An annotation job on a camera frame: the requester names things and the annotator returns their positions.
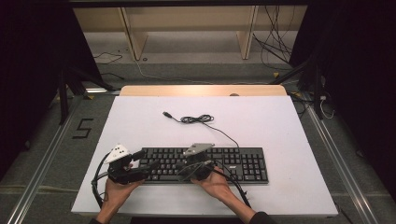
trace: person's left hand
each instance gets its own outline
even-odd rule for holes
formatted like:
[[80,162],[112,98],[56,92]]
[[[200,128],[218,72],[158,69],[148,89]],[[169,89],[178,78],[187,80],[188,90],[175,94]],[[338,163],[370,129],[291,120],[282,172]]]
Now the person's left hand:
[[132,191],[143,184],[143,182],[145,182],[145,180],[122,185],[114,183],[111,179],[107,179],[103,205],[111,205],[119,209],[131,195]]
[[143,184],[145,180],[136,181],[127,185],[114,183],[111,179],[106,181],[105,198],[102,208],[96,217],[100,223],[108,223],[110,219],[119,211],[132,191]]

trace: black keyboard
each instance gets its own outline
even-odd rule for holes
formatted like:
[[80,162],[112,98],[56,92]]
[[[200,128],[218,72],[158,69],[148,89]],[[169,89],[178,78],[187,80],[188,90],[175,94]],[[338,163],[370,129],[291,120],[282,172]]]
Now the black keyboard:
[[[145,184],[190,183],[189,179],[180,181],[182,178],[177,175],[179,170],[176,166],[177,162],[185,160],[183,152],[188,149],[187,147],[143,147],[142,149],[145,150],[146,155],[140,160],[139,167],[160,161],[160,166],[151,172]],[[240,184],[268,184],[261,147],[212,147],[205,153],[224,171],[224,174],[233,175]]]

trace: wire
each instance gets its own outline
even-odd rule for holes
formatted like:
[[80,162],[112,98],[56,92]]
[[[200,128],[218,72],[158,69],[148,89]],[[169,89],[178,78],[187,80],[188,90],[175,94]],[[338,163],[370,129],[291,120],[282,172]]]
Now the wire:
[[212,121],[212,120],[215,119],[214,117],[212,117],[212,116],[210,116],[210,115],[201,115],[201,116],[198,117],[198,118],[194,118],[194,117],[183,117],[183,118],[181,118],[180,120],[177,120],[177,119],[175,119],[174,117],[172,117],[172,115],[170,115],[168,112],[163,112],[163,114],[164,114],[166,117],[168,117],[169,119],[174,119],[175,121],[180,122],[180,123],[185,123],[185,124],[192,124],[192,123],[198,123],[198,122],[199,122],[199,123],[202,123],[202,124],[204,124],[204,125],[205,125],[206,127],[208,127],[208,128],[211,128],[211,129],[216,130],[216,131],[218,131],[218,132],[220,132],[220,133],[223,133],[223,134],[224,134],[225,136],[227,136],[230,140],[232,140],[233,142],[235,142],[235,143],[236,143],[236,146],[239,148],[238,143],[237,143],[235,140],[233,140],[227,133],[224,133],[223,131],[221,131],[221,130],[219,130],[219,129],[213,128],[213,127],[211,127],[211,126],[205,124],[206,122],[209,122],[209,121]]
[[100,163],[99,163],[98,168],[96,169],[95,176],[93,177],[93,180],[91,181],[93,196],[95,197],[96,201],[97,201],[98,204],[99,204],[99,207],[101,207],[101,208],[102,208],[102,204],[103,204],[103,199],[100,197],[99,192],[98,192],[98,180],[99,180],[100,178],[104,177],[104,175],[101,174],[101,177],[100,177],[100,178],[99,178],[98,176],[99,176],[100,169],[102,168],[103,162],[105,161],[105,159],[107,158],[107,156],[108,156],[109,154],[110,154],[110,153],[107,153],[107,154],[102,158],[102,160],[101,160]]
[[[291,20],[290,20],[288,29],[287,29],[287,31],[286,31],[283,35],[280,35],[280,34],[279,34],[279,29],[278,29],[278,26],[279,26],[279,24],[278,24],[278,16],[279,16],[279,12],[280,12],[280,6],[276,6],[276,7],[275,7],[275,9],[274,9],[274,11],[273,11],[272,17],[271,17],[271,15],[270,15],[270,12],[268,11],[268,8],[267,8],[267,7],[264,7],[264,8],[265,8],[265,11],[266,11],[266,13],[267,13],[268,19],[269,19],[270,22],[271,22],[270,34],[267,36],[267,38],[265,39],[265,41],[260,41],[260,39],[257,38],[257,36],[256,36],[255,34],[253,34],[254,39],[255,39],[255,40],[260,44],[260,46],[262,47],[262,52],[261,52],[262,63],[263,63],[266,67],[269,67],[269,68],[273,68],[273,69],[277,69],[277,70],[290,70],[290,69],[283,69],[283,68],[275,68],[275,67],[272,67],[272,66],[266,64],[266,63],[264,62],[263,58],[262,58],[262,54],[263,54],[263,51],[264,51],[264,50],[267,51],[267,61],[268,61],[268,62],[269,62],[268,53],[271,53],[271,54],[273,54],[274,56],[276,56],[279,60],[281,60],[282,62],[289,64],[289,62],[287,61],[287,57],[286,57],[285,54],[288,54],[288,55],[290,56],[290,55],[291,55],[291,52],[290,52],[290,51],[291,51],[291,48],[289,48],[289,47],[283,42],[283,37],[284,37],[285,34],[290,30],[291,24],[292,24],[293,19],[294,19],[295,6],[293,6],[293,12],[292,12],[292,15],[291,15]],[[270,36],[273,38],[273,42],[274,42],[274,41],[277,42],[278,47],[276,47],[276,46],[274,46],[274,45],[270,45],[270,44],[267,43],[268,40],[269,40],[269,38],[270,38]],[[274,53],[271,49],[276,49],[276,50],[280,51],[280,52],[282,53],[282,56],[283,56],[283,57],[281,57],[280,55]]]
[[293,102],[294,103],[300,103],[302,106],[303,106],[303,111],[301,111],[301,112],[298,112],[297,111],[297,114],[299,114],[300,116],[299,116],[299,119],[301,119],[302,117],[303,117],[303,115],[305,114],[305,112],[306,112],[306,109],[307,108],[309,108],[309,106],[311,106],[313,103],[314,103],[314,101],[307,101],[307,100],[303,100],[303,99],[301,99],[300,97],[298,97],[295,93],[293,93],[293,92],[287,92],[287,94],[291,97],[291,98],[293,98]]
[[235,186],[236,186],[237,188],[242,189],[241,185],[240,185],[239,182],[238,182],[238,178],[235,177],[235,176],[231,173],[231,171],[227,168],[226,165],[224,165],[221,161],[218,161],[218,160],[214,160],[214,162],[220,163],[221,166],[224,167],[224,168],[227,170],[227,172],[230,174],[230,178],[233,178],[233,180],[235,181],[235,183],[236,183]]
[[248,198],[247,198],[247,196],[246,196],[246,195],[247,195],[247,192],[244,192],[244,191],[242,190],[241,186],[237,185],[237,184],[235,183],[235,181],[234,181],[232,178],[230,178],[229,176],[225,175],[224,173],[221,173],[221,172],[219,172],[219,171],[213,169],[212,167],[205,166],[205,168],[209,169],[210,171],[212,171],[212,172],[214,172],[214,173],[216,173],[216,174],[218,174],[218,175],[223,176],[226,180],[231,181],[231,182],[236,186],[236,188],[238,189],[239,194],[241,195],[241,198],[242,198],[242,200],[244,201],[245,205],[247,205],[248,207],[251,208],[251,205],[250,205],[250,203],[248,202]]
[[320,101],[320,109],[321,109],[321,111],[322,111],[322,114],[324,115],[324,117],[326,117],[326,119],[332,119],[332,117],[334,117],[334,112],[335,112],[335,110],[333,110],[333,111],[332,111],[332,115],[331,115],[330,117],[328,117],[328,116],[326,115],[326,113],[324,112],[324,110],[323,110],[323,106],[322,106],[323,102],[324,102],[324,100]]
[[120,54],[113,54],[113,53],[109,53],[109,52],[103,52],[103,53],[101,53],[101,54],[99,54],[99,55],[97,55],[97,56],[94,56],[93,58],[100,58],[102,55],[104,55],[104,54],[108,54],[108,55],[111,55],[111,56],[116,56],[116,57],[118,57],[118,58],[116,58],[116,59],[114,59],[114,60],[111,60],[110,62],[108,62],[108,63],[99,63],[99,64],[110,64],[110,63],[114,63],[115,61],[117,61],[117,60],[119,60],[119,59],[121,59],[122,58],[122,55],[120,55]]

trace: white table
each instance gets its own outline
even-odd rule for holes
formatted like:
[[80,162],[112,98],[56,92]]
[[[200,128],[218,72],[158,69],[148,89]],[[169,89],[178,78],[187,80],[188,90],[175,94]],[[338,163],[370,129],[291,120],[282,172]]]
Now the white table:
[[[72,212],[99,212],[91,180],[99,161],[117,143],[132,152],[141,147],[189,147],[192,143],[235,147],[222,133],[202,124],[177,123],[166,118],[163,111],[177,119],[210,114],[215,117],[210,125],[230,135],[240,147],[263,148],[269,184],[243,186],[254,210],[280,216],[338,214],[289,96],[116,97]],[[104,191],[104,183],[105,179],[99,183],[99,192]],[[143,185],[132,193],[119,213],[135,217],[234,216],[225,205],[193,184]]]

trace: hand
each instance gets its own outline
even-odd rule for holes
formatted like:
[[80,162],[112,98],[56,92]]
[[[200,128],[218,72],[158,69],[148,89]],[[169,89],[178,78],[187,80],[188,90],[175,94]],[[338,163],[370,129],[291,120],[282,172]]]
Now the hand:
[[[215,166],[215,170],[223,174],[223,171],[218,166]],[[229,197],[231,194],[233,195],[225,177],[215,172],[212,172],[207,179],[201,181],[191,179],[191,182],[201,186],[210,196],[222,202],[224,198]]]
[[[215,170],[223,174],[219,167],[215,166]],[[192,179],[191,182],[201,186],[210,196],[223,202],[227,207],[233,210],[244,223],[249,223],[254,214],[256,214],[253,209],[236,198],[230,190],[227,180],[222,175],[212,172],[205,180],[198,181]]]
[[144,181],[145,180],[140,180],[127,185],[122,185],[107,179],[105,198],[96,220],[100,223],[108,223],[110,219],[119,211],[128,197],[131,195],[132,191],[143,184]]
[[127,185],[114,183],[111,179],[106,181],[105,198],[103,205],[111,205],[119,209],[129,198],[132,191],[143,184],[145,180],[136,181]]

